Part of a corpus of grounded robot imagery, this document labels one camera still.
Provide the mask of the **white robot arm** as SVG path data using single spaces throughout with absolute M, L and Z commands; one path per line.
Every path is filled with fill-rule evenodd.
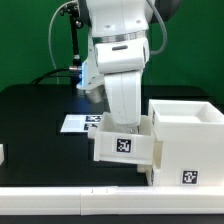
M 151 50 L 147 32 L 158 23 L 166 35 L 165 22 L 182 0 L 78 0 L 80 17 L 88 26 L 88 56 L 83 62 L 82 82 L 88 93 L 106 90 L 114 123 L 135 128 L 141 116 L 141 78 L 149 58 L 162 52 Z

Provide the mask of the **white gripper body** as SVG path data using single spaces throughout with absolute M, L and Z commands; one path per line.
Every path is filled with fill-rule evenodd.
M 141 78 L 141 70 L 98 75 L 87 82 L 85 89 L 92 92 L 103 86 L 114 123 L 135 128 L 141 117 Z

